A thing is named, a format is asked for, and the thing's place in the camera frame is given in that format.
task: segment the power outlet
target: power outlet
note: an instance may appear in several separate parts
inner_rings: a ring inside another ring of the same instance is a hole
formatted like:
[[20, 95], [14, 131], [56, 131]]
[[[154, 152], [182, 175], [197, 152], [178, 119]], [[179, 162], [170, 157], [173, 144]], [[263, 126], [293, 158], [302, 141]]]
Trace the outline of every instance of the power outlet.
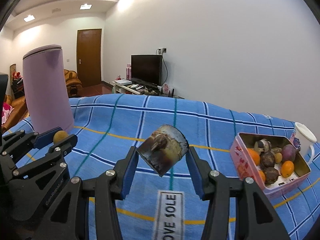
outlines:
[[164, 53], [167, 53], [167, 48], [159, 48], [158, 52], [159, 52], [159, 55], [163, 55]]

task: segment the pink thermos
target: pink thermos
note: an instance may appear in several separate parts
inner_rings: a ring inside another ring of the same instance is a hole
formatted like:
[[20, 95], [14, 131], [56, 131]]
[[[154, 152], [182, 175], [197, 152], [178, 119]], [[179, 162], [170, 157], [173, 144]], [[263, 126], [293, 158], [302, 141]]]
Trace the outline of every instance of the pink thermos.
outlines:
[[23, 84], [34, 130], [55, 127], [69, 132], [74, 125], [63, 72], [62, 48], [47, 45], [23, 56]]

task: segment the black tv screen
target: black tv screen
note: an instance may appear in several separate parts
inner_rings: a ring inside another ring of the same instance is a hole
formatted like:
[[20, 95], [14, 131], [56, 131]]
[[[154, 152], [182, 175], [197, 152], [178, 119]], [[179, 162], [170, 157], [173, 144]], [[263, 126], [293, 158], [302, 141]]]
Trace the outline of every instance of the black tv screen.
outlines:
[[132, 82], [148, 82], [161, 85], [162, 56], [161, 55], [131, 55]]

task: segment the pink floral pillow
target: pink floral pillow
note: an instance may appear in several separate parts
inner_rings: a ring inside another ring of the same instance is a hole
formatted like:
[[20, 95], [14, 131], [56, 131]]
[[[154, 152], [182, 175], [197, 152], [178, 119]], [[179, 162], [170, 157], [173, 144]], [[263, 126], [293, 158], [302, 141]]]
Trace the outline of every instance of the pink floral pillow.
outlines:
[[3, 107], [2, 107], [2, 122], [1, 122], [1, 124], [4, 124], [7, 121], [7, 119], [9, 117], [10, 113], [12, 112], [12, 110], [13, 110], [12, 106], [10, 106], [9, 104], [7, 104], [5, 102], [3, 103]]

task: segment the red tile floor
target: red tile floor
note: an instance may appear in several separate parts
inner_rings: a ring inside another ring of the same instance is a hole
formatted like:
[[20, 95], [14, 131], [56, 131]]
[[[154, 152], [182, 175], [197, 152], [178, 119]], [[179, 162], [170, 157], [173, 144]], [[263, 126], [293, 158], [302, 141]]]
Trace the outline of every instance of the red tile floor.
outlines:
[[93, 97], [97, 95], [112, 94], [112, 88], [105, 84], [99, 84], [91, 87], [82, 88], [78, 95], [80, 97]]

